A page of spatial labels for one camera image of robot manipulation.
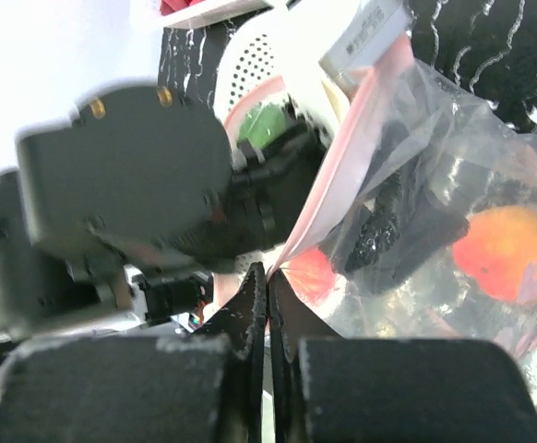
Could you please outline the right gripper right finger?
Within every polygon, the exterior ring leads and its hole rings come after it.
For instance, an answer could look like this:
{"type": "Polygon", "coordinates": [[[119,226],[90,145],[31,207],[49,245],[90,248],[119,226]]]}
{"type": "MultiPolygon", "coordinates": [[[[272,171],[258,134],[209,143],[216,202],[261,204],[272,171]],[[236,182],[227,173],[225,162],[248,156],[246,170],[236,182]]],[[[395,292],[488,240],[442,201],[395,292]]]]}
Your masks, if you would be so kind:
{"type": "Polygon", "coordinates": [[[511,357],[489,341],[344,339],[268,280],[279,442],[537,442],[511,357]]]}

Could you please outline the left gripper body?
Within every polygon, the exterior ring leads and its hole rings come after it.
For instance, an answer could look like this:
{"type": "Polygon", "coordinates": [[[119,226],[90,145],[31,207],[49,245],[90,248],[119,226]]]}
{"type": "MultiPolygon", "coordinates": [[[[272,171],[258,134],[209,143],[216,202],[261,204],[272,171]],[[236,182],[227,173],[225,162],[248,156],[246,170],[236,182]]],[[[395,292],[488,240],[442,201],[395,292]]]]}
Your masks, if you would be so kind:
{"type": "Polygon", "coordinates": [[[464,210],[431,187],[451,127],[452,83],[407,78],[374,92],[356,138],[372,150],[364,181],[328,237],[333,270],[353,286],[459,286],[451,247],[469,229],[464,210]]]}

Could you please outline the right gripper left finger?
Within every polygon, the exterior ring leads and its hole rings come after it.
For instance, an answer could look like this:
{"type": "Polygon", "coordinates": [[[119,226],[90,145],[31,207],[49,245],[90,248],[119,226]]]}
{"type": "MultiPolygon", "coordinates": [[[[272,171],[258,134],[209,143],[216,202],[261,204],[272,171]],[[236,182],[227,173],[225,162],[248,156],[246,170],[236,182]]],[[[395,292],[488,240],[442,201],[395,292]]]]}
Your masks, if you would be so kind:
{"type": "Polygon", "coordinates": [[[267,288],[181,339],[150,329],[21,344],[0,375],[0,442],[258,442],[267,288]]]}

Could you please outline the clear zip top bag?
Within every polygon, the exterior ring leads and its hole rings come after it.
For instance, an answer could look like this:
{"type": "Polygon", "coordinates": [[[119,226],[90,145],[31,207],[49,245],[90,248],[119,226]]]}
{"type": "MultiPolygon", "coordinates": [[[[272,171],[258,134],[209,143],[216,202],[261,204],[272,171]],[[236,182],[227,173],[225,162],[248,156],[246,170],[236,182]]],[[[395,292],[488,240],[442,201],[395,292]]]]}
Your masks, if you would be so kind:
{"type": "Polygon", "coordinates": [[[323,254],[354,335],[537,347],[537,134],[399,36],[359,81],[277,265],[323,254]]]}

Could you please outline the orange fake fruit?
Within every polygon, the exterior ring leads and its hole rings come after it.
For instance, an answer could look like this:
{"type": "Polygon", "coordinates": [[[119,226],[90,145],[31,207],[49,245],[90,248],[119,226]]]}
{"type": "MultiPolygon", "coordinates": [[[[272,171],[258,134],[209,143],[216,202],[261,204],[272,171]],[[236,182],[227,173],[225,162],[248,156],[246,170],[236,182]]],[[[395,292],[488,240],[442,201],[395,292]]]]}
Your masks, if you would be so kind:
{"type": "Polygon", "coordinates": [[[520,305],[537,301],[537,211],[510,205],[472,215],[452,257],[491,298],[520,305]]]}

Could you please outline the red fake apple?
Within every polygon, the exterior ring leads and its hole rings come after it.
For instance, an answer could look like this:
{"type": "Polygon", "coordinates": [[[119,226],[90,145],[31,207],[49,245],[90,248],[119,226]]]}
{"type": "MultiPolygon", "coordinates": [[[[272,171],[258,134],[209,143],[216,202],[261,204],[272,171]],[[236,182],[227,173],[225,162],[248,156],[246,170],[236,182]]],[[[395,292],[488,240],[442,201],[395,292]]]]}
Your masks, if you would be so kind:
{"type": "Polygon", "coordinates": [[[286,262],[281,269],[298,298],[308,305],[325,304],[344,283],[317,247],[286,262]]]}

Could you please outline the green fake pepper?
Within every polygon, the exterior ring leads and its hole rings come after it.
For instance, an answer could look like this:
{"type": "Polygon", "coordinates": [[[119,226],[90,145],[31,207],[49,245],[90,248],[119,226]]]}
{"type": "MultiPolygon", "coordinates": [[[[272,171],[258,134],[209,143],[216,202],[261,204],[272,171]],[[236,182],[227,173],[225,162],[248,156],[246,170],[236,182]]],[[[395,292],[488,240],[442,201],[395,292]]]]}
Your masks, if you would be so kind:
{"type": "Polygon", "coordinates": [[[264,149],[287,128],[284,109],[276,103],[260,103],[245,115],[238,133],[238,141],[248,141],[257,149],[264,149]]]}

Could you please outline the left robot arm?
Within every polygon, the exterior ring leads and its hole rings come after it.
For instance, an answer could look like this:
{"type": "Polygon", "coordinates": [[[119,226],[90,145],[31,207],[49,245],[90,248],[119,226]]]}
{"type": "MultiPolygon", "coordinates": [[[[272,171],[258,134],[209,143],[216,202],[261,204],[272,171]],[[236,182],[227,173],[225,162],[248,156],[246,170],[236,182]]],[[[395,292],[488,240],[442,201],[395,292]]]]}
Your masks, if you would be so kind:
{"type": "Polygon", "coordinates": [[[26,334],[99,303],[126,308],[129,266],[184,312],[174,285],[283,243],[325,148],[291,105],[277,114],[266,145],[231,142],[211,110],[135,84],[28,133],[0,175],[0,326],[26,334]]]}

